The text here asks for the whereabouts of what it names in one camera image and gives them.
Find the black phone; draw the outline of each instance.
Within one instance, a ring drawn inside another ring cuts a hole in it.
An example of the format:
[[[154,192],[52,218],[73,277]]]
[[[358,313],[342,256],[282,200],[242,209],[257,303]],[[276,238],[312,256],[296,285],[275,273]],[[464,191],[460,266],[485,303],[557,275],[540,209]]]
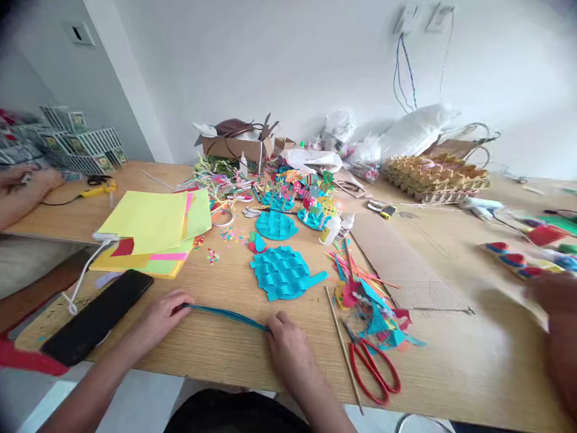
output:
[[[41,350],[67,367],[78,364],[153,282],[151,276],[129,269],[44,343]]]

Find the floor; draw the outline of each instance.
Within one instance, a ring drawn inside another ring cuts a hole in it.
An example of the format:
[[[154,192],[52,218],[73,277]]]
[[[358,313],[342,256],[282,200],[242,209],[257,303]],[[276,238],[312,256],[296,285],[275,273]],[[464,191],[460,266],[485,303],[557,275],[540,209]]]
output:
[[[3,431],[34,433],[74,389],[92,363],[82,362],[60,378],[42,373],[5,368],[0,371],[0,420]],[[116,392],[98,433],[138,431],[162,433],[171,414],[195,392],[217,387],[188,378],[131,370]],[[359,433],[393,433],[403,415],[378,409],[365,409],[361,416],[357,406],[345,410]],[[446,420],[440,420],[451,431]],[[407,419],[403,433],[443,433],[433,421],[423,417]]]

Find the scissors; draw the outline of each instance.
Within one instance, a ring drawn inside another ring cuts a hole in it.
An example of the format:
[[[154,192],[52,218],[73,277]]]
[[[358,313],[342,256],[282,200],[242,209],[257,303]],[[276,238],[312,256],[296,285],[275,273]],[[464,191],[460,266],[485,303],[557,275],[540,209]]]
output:
[[[349,349],[350,349],[349,357],[350,357],[351,366],[353,368],[353,373],[356,377],[356,381],[359,383],[362,390],[365,391],[365,394],[368,397],[370,397],[370,399],[372,401],[374,401],[375,403],[377,403],[379,405],[383,405],[383,406],[387,405],[387,403],[389,402],[389,393],[399,394],[401,392],[401,379],[399,379],[399,377],[398,377],[397,370],[392,365],[391,360],[385,355],[385,353],[383,351],[381,351],[377,346],[372,344],[367,339],[356,337],[355,334],[353,334],[353,331],[351,331],[350,328],[347,326],[345,321],[343,321],[343,324],[344,324],[344,327],[347,328],[347,332],[349,333],[350,338],[352,339],[352,342],[349,343]],[[371,356],[371,353],[369,352],[368,348],[374,349],[386,361],[387,365],[389,366],[389,368],[391,370],[392,377],[395,381],[394,386],[390,386],[385,381],[385,378],[379,372],[377,364],[374,363],[374,359]],[[379,388],[381,389],[382,394],[383,394],[382,399],[379,400],[377,397],[372,395],[371,392],[368,390],[368,388],[365,386],[365,384],[362,382],[361,375],[359,374],[359,370],[356,366],[355,354],[358,355],[358,357],[361,359],[362,363],[366,365],[368,370],[373,375],[373,378],[378,383]]]

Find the white wall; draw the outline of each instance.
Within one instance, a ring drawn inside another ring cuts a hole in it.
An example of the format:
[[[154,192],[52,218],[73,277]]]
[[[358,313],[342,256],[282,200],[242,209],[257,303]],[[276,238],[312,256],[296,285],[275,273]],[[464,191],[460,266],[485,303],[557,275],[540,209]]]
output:
[[[391,85],[401,1],[115,1],[177,162],[195,157],[192,121],[270,111],[300,141],[343,106],[375,132],[403,113]],[[435,2],[421,3],[422,29]],[[575,2],[454,3],[444,99],[462,110],[459,123],[501,129],[491,149],[514,173],[575,177]],[[420,105],[438,101],[447,37],[408,37]]]
[[[76,0],[27,4],[14,28],[3,35],[0,106],[34,109],[41,103],[57,103],[80,109],[89,126],[115,127],[130,159],[152,160],[84,4]],[[67,20],[85,22],[96,46],[73,44],[63,26]]]

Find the glue bottle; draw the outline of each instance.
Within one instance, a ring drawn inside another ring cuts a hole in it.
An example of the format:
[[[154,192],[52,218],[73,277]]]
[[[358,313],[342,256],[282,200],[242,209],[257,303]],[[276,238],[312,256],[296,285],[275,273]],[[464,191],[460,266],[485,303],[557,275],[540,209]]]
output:
[[[340,229],[341,217],[337,215],[326,222],[325,229],[320,234],[319,242],[324,246],[330,245]]]
[[[246,161],[244,152],[240,156],[240,172],[245,177],[245,179],[248,179],[248,163]]]
[[[337,237],[335,238],[338,241],[342,241],[350,232],[350,229],[353,228],[353,224],[355,223],[355,213],[348,214],[344,219],[343,223],[341,224],[341,229],[337,233]]]

